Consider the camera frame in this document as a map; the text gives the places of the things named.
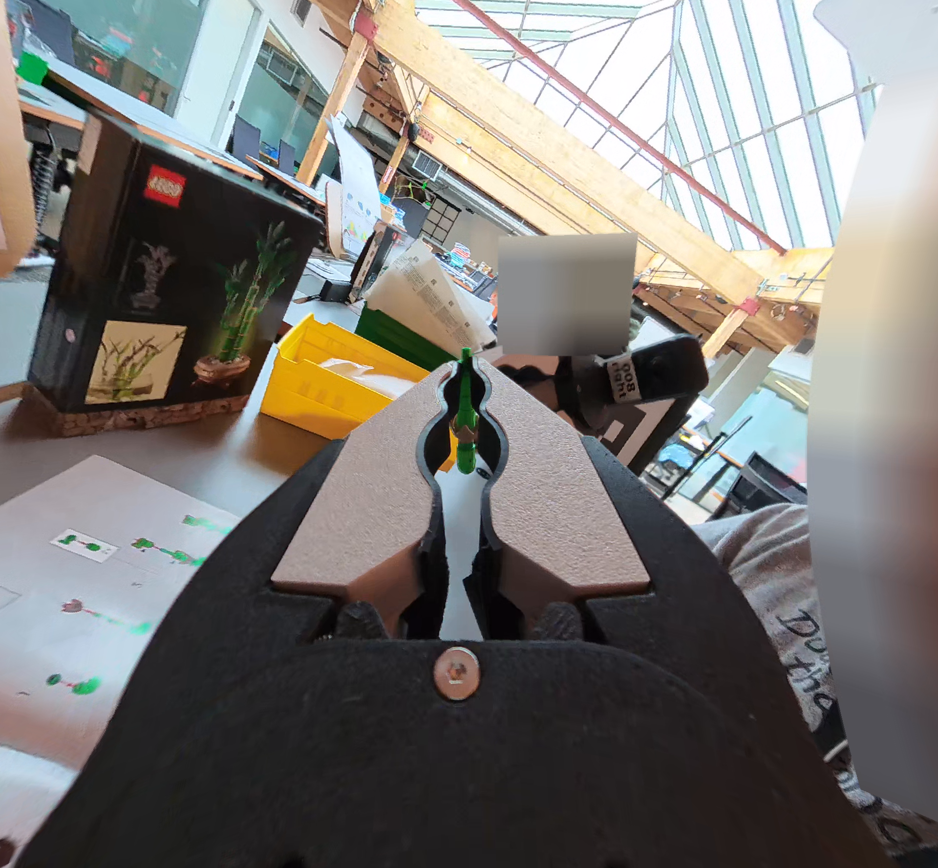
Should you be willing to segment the yellow plastic bin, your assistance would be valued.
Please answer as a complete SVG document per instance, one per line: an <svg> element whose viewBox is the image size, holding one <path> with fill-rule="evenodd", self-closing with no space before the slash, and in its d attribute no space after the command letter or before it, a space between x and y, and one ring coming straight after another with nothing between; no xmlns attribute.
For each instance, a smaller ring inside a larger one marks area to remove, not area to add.
<svg viewBox="0 0 938 868"><path fill-rule="evenodd" d="M319 367L341 358L415 381L395 400ZM353 445L369 439L376 451L395 453L416 473L431 479L455 462L454 440L429 434L443 421L442 389L456 362L428 371L397 357L354 332L308 316L277 345L261 405L275 417L322 438L346 439L363 427Z"/></svg>

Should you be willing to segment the black storage crate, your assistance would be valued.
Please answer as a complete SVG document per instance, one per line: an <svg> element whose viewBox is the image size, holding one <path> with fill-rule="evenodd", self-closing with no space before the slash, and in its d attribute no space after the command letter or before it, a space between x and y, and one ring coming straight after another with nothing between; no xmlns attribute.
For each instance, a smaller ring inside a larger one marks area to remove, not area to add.
<svg viewBox="0 0 938 868"><path fill-rule="evenodd" d="M712 520L751 513L774 505L805 506L806 488L785 472L752 452L734 480Z"/></svg>

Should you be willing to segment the pale blurred object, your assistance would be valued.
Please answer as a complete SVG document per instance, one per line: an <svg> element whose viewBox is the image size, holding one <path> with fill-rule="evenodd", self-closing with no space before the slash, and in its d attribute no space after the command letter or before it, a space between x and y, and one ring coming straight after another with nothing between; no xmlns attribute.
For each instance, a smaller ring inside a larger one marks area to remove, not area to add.
<svg viewBox="0 0 938 868"><path fill-rule="evenodd" d="M822 0L883 87L814 348L810 546L861 787L936 818L937 0Z"/></svg>

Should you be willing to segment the white printed poster board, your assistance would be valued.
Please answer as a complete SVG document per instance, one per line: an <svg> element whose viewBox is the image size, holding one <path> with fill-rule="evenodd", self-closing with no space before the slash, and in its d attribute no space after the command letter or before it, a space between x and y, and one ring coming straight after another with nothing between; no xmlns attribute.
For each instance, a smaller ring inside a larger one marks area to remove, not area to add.
<svg viewBox="0 0 938 868"><path fill-rule="evenodd" d="M335 116L328 129L339 154L341 177L326 185L326 228L335 254L355 260L365 248L376 224L383 220L381 200L369 153Z"/></svg>

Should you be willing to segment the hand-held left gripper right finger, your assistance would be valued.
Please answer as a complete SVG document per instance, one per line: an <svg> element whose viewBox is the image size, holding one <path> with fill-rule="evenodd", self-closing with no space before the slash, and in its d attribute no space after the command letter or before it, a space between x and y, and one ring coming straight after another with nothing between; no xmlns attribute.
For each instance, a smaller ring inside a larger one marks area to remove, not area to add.
<svg viewBox="0 0 938 868"><path fill-rule="evenodd" d="M649 593L583 437L485 359L473 360L472 397L490 479L463 584L482 637L522 639L551 604Z"/></svg>

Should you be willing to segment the lego instruction booklet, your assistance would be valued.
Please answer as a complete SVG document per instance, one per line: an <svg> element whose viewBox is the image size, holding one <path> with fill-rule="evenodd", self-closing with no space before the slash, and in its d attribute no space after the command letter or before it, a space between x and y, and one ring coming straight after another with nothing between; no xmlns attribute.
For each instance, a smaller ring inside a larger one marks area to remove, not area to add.
<svg viewBox="0 0 938 868"><path fill-rule="evenodd" d="M100 456L4 503L2 745L80 769L159 623L238 522Z"/></svg>

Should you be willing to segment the light wooden board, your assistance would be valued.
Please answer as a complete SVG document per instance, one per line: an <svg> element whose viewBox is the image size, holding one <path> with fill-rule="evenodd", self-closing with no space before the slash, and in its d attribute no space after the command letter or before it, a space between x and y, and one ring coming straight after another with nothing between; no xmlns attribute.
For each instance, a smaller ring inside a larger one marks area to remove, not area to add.
<svg viewBox="0 0 938 868"><path fill-rule="evenodd" d="M1 277L29 252L37 224L28 147L19 105L19 78L12 52L5 0L1 0Z"/></svg>

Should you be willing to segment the black lego set box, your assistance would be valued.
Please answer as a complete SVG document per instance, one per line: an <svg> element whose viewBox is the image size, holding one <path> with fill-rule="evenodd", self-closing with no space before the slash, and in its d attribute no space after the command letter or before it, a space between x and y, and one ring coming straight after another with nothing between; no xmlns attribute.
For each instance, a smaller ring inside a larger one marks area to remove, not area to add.
<svg viewBox="0 0 938 868"><path fill-rule="evenodd" d="M251 395L322 218L98 112L28 371L63 413Z"/></svg>

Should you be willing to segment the green lego bamboo stem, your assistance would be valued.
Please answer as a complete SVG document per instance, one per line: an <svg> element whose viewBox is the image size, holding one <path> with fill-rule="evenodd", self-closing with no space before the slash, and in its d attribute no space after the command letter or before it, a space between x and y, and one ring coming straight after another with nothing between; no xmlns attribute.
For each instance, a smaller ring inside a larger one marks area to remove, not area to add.
<svg viewBox="0 0 938 868"><path fill-rule="evenodd" d="M473 351L463 347L459 366L459 403L450 429L456 439L456 465L463 475L476 469L478 413L473 400Z"/></svg>

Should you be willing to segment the long wooden office desk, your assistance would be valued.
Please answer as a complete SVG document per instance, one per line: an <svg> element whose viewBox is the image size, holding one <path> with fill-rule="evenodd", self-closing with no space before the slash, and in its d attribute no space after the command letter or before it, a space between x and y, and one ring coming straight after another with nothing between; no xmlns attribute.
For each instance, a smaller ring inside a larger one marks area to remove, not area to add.
<svg viewBox="0 0 938 868"><path fill-rule="evenodd" d="M225 151L205 143L176 119L112 87L75 66L53 58L40 84L18 78L19 104L31 144L46 144L44 130L67 157L77 155L87 114L100 112L134 127L139 133L211 161L242 177L260 181L261 174Z"/></svg>

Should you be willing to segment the person's grey printed shirt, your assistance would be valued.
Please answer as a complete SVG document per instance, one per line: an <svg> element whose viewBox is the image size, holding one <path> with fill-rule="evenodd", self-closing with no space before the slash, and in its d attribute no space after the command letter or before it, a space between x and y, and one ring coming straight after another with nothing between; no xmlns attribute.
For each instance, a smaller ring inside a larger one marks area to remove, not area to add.
<svg viewBox="0 0 938 868"><path fill-rule="evenodd" d="M694 532L742 591L784 667L814 743L896 866L937 865L936 821L861 789L841 718L815 584L807 506L774 504Z"/></svg>

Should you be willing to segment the clear plastic bag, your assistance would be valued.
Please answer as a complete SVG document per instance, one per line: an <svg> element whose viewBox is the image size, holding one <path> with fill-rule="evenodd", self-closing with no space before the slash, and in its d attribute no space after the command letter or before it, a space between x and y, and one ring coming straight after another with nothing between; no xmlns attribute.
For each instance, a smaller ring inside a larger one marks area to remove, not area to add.
<svg viewBox="0 0 938 868"><path fill-rule="evenodd" d="M371 366L341 358L328 358L319 363L321 369L332 372L365 389L395 400L415 385L414 380L381 372Z"/></svg>

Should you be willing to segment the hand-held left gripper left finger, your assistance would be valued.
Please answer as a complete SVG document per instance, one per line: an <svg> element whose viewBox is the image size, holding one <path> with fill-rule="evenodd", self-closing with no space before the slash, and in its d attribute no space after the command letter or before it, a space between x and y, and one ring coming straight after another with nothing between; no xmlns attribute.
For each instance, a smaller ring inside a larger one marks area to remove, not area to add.
<svg viewBox="0 0 938 868"><path fill-rule="evenodd" d="M449 570L436 474L453 456L458 394L447 362L348 435L273 571L276 590L366 602L392 636L439 636Z"/></svg>

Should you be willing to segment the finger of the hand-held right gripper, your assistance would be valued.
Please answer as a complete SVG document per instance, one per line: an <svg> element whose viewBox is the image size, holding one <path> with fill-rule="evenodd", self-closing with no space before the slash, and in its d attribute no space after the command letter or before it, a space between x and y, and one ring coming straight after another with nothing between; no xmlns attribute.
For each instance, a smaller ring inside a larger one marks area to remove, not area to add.
<svg viewBox="0 0 938 868"><path fill-rule="evenodd" d="M500 371L552 410L563 410L568 357L502 357Z"/></svg>

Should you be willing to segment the green plastic bin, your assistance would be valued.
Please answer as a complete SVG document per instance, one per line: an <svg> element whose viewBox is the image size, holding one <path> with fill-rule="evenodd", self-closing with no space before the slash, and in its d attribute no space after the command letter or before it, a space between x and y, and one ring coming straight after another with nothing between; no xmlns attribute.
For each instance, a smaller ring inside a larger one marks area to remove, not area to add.
<svg viewBox="0 0 938 868"><path fill-rule="evenodd" d="M458 357L425 339L401 322L364 302L356 328L358 336L422 369L433 371Z"/></svg>

